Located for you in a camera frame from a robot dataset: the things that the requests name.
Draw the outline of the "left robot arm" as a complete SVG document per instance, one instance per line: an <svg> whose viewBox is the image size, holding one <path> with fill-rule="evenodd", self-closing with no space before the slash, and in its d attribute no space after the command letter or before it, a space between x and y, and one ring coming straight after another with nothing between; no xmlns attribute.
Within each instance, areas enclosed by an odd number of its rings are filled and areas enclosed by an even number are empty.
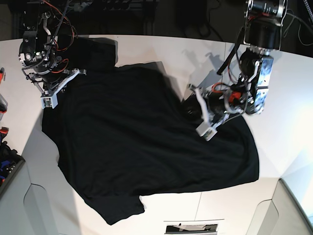
<svg viewBox="0 0 313 235"><path fill-rule="evenodd" d="M217 75L227 72L230 83L188 85L184 102L188 116L200 122L200 136L213 135L217 127L243 114L260 114L265 106L274 58L279 50L286 0L248 0L245 24Z"/></svg>

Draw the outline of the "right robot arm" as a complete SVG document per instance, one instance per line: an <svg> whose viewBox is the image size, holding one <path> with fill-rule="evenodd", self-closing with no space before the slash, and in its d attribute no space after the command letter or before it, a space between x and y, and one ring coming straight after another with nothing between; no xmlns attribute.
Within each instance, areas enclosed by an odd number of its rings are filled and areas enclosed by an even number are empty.
<svg viewBox="0 0 313 235"><path fill-rule="evenodd" d="M72 68L65 56L77 39L77 31L68 18L75 0L28 0L23 15L24 33L19 60L26 79L51 99L66 84L86 70Z"/></svg>

